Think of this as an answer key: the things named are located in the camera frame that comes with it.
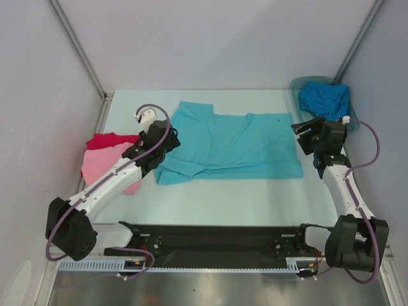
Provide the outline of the light blue t-shirt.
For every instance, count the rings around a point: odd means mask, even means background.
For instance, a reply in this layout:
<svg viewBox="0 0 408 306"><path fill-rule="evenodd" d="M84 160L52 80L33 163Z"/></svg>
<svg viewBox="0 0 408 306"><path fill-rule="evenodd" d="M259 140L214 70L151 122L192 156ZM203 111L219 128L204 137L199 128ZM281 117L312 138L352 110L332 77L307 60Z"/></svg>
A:
<svg viewBox="0 0 408 306"><path fill-rule="evenodd" d="M159 185L194 179L300 179L290 113L219 115L210 104L180 102L171 118L180 146L155 170Z"/></svg>

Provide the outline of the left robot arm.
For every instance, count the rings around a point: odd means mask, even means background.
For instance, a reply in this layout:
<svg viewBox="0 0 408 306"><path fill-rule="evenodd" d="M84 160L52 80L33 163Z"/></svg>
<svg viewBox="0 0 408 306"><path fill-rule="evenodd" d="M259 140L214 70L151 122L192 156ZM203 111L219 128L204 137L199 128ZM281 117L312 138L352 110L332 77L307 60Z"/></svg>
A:
<svg viewBox="0 0 408 306"><path fill-rule="evenodd" d="M125 189L139 182L180 146L176 130L168 120L155 120L116 164L82 192L64 200L55 198L48 207L45 230L46 257L57 247L64 256L80 261L92 252L120 248L137 253L141 240L124 222L95 226L97 216Z"/></svg>

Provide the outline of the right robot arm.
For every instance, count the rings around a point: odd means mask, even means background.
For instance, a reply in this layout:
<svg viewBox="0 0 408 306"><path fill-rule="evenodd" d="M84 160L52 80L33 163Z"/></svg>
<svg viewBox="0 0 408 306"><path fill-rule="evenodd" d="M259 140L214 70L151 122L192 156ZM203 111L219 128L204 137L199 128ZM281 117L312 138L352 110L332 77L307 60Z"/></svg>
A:
<svg viewBox="0 0 408 306"><path fill-rule="evenodd" d="M291 125L303 153L312 155L314 168L328 188L338 219L324 244L326 263L346 272L375 275L389 235L388 223L370 211L356 186L353 166L343 152L349 116L336 121L322 117Z"/></svg>

